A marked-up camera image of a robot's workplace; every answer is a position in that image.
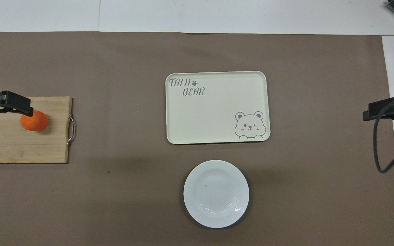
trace brown paper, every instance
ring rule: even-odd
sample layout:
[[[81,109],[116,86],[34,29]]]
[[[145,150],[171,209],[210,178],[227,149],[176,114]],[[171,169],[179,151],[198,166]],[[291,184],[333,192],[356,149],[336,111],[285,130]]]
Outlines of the brown paper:
[[[247,70],[267,77],[268,140],[167,141],[169,74]],[[73,97],[78,122],[68,164],[0,164],[0,245],[394,245],[394,168],[362,120],[386,78],[377,36],[0,33],[0,91]],[[385,163],[390,122],[379,136]],[[183,203],[211,159],[250,187],[225,229]]]

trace robotic arm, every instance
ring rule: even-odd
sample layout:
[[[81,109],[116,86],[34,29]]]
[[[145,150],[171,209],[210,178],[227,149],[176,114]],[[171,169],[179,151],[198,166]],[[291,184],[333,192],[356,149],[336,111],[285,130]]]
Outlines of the robotic arm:
[[[33,116],[33,108],[30,107],[31,100],[9,91],[0,93],[0,113],[12,112],[26,116]]]
[[[380,162],[378,160],[378,149],[377,149],[377,130],[378,123],[381,119],[392,119],[394,120],[394,97],[369,103],[369,110],[364,111],[363,120],[375,120],[373,125],[373,157],[375,159],[375,164],[380,173],[386,173],[394,165],[393,160],[387,165],[386,168],[382,169]]]

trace white table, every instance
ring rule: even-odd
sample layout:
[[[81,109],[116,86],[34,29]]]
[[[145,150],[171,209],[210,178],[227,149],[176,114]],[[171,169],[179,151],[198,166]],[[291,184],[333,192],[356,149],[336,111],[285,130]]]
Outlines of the white table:
[[[394,96],[394,14],[385,3],[385,0],[0,0],[0,31],[379,35],[383,36],[390,96]]]

